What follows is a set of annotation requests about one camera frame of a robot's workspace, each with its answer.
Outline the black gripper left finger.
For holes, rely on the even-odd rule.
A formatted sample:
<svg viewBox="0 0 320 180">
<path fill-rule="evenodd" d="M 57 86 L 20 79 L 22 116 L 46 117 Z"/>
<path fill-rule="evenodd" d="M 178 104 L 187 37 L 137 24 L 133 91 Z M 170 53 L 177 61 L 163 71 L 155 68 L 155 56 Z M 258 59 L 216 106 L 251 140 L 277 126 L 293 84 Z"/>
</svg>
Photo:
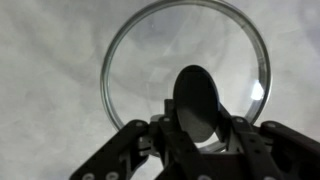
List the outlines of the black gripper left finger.
<svg viewBox="0 0 320 180">
<path fill-rule="evenodd" d="M 149 123 L 132 120 L 95 152 L 69 180 L 130 180 L 151 155 L 163 169 L 156 180 L 207 180 L 207 166 L 184 132 L 173 100 L 164 101 L 165 113 Z"/>
</svg>

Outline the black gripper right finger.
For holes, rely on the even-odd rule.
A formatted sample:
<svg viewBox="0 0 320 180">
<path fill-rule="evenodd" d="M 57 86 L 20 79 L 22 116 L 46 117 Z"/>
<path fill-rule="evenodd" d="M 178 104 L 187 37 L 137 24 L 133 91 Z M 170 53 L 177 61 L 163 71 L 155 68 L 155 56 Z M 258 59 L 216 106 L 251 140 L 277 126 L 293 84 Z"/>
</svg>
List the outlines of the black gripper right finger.
<svg viewBox="0 0 320 180">
<path fill-rule="evenodd" d="M 218 138 L 249 180 L 320 180 L 320 143 L 276 121 L 259 127 L 218 111 Z"/>
</svg>

